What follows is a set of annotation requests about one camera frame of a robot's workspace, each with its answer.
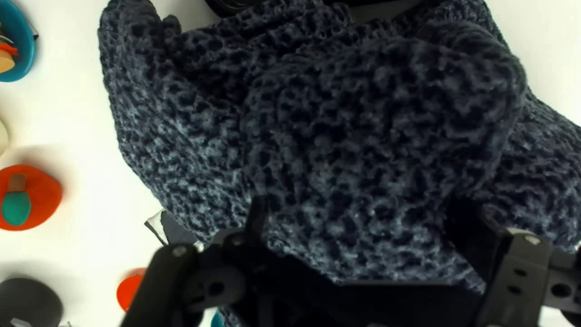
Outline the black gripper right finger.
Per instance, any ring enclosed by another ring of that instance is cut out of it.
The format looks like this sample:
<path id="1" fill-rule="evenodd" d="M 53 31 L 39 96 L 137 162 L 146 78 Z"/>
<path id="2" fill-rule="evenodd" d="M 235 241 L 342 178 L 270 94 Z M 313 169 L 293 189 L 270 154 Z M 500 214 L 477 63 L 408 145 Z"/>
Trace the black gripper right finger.
<path id="1" fill-rule="evenodd" d="M 453 200 L 447 238 L 487 283 L 473 327 L 540 327 L 556 309 L 581 327 L 581 252 L 506 227 L 478 202 Z"/>

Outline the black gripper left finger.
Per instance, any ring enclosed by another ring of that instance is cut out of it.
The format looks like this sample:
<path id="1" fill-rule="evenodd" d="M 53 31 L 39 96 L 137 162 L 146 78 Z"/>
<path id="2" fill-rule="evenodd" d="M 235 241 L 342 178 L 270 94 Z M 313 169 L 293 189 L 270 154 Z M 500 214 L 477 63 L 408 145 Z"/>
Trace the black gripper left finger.
<path id="1" fill-rule="evenodd" d="M 268 216 L 268 200 L 259 196 L 246 225 L 219 232 L 208 249 L 159 249 L 121 327 L 199 327 L 211 307 L 230 307 L 250 327 L 270 327 L 271 298 L 259 294 L 251 258 Z"/>

